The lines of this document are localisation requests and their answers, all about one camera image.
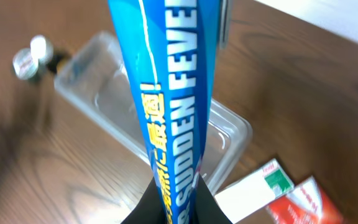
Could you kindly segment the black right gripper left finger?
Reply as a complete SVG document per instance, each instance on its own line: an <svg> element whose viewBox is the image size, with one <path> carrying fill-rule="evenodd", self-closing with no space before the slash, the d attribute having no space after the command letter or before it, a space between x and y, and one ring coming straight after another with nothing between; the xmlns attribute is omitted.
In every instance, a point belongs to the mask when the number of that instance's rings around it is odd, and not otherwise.
<svg viewBox="0 0 358 224"><path fill-rule="evenodd" d="M121 224L166 224L158 188L152 179L139 203Z"/></svg>

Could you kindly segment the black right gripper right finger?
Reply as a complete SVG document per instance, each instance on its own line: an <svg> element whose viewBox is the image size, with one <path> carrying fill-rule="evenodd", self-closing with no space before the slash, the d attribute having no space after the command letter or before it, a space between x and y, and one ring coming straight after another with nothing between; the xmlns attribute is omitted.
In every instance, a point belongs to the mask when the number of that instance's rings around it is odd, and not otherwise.
<svg viewBox="0 0 358 224"><path fill-rule="evenodd" d="M232 224L216 203L213 195L202 177L198 179L195 210L193 212L194 224Z"/></svg>

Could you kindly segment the white green medicine box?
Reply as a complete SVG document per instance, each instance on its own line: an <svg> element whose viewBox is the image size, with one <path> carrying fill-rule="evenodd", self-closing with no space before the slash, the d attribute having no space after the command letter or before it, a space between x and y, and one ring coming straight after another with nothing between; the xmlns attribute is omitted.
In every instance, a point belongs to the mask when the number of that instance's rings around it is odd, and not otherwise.
<svg viewBox="0 0 358 224"><path fill-rule="evenodd" d="M276 159L229 185L214 198L232 223L265 207L294 189L294 183Z"/></svg>

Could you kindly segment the red white medicine box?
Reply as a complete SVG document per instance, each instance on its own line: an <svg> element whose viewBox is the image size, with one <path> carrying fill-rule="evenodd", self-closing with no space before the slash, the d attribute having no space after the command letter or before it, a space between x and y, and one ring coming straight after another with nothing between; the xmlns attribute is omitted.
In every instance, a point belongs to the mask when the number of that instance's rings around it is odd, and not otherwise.
<svg viewBox="0 0 358 224"><path fill-rule="evenodd" d="M344 217L314 177L267 205L278 224L343 224Z"/></svg>

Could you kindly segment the blue fever patch box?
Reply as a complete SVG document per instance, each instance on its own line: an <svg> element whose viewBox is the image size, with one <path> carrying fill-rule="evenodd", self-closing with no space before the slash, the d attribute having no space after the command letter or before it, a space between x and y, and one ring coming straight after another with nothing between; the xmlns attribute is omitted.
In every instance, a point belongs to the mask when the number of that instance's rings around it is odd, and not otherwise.
<svg viewBox="0 0 358 224"><path fill-rule="evenodd" d="M110 0L167 223L189 223L206 147L221 3Z"/></svg>

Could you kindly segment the dark bottle white cap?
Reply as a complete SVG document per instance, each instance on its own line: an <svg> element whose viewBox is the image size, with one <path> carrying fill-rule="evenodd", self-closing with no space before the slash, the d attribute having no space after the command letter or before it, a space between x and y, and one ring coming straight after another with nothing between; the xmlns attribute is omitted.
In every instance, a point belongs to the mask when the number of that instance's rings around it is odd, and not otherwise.
<svg viewBox="0 0 358 224"><path fill-rule="evenodd" d="M38 83L45 74L57 76L70 60L69 52L55 47L48 37L38 34L30 40L28 48L20 49L14 55L12 73L19 80Z"/></svg>

